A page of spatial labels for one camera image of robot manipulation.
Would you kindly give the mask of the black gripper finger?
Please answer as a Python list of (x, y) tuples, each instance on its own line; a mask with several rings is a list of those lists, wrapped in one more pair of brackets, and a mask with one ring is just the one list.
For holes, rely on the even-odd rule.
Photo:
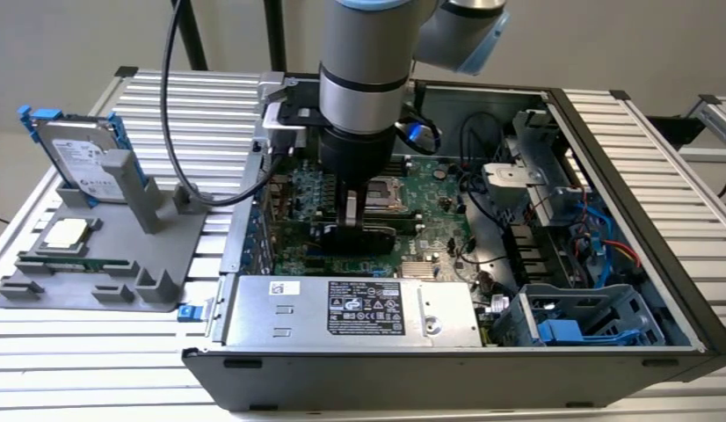
[(337, 225), (360, 229), (366, 203), (368, 184), (349, 185), (342, 180), (336, 183), (336, 219)]

